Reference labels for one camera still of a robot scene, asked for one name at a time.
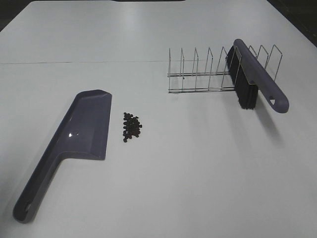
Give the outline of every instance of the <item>black bristles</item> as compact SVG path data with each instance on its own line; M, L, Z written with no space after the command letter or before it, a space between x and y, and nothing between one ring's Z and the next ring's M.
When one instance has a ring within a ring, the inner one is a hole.
M236 91L239 99L240 106L243 109L255 108L259 88L257 85L250 85L248 83L242 67L239 66L239 59L234 51L234 47L231 47L229 50L227 56L227 65L232 83L234 84L234 90Z

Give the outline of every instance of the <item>hand brush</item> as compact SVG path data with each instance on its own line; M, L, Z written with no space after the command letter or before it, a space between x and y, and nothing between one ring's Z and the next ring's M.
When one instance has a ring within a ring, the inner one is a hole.
M241 39L236 39L227 55L229 74L243 109L256 106L258 90L270 106L286 113L288 99Z

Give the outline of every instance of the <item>metal wire rack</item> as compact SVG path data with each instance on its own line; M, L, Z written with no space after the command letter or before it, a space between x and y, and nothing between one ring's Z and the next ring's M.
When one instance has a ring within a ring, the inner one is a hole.
M268 53L263 45L260 45L257 52L252 46L249 46L249 50L275 81L283 57L281 50L276 45L272 46L270 53ZM275 52L278 53L278 57L274 60L274 66L268 67ZM226 63L227 55L226 49L222 47L216 69L214 69L214 56L210 47L208 47L207 58L205 60L200 60L196 47L193 60L185 60L183 48L181 48L180 60L171 60L171 50L169 49L168 92L234 91L234 84L232 83Z

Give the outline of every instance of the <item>white tabletop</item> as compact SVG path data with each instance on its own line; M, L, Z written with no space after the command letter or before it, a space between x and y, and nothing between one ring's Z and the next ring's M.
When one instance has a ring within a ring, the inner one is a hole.
M235 38L281 48L287 114L261 94L253 111L234 92L167 94L168 48L219 54ZM37 1L0 52L0 237L317 236L317 49L266 1ZM113 96L106 160L63 161L18 223L21 191L90 89ZM128 143L123 112L144 126Z

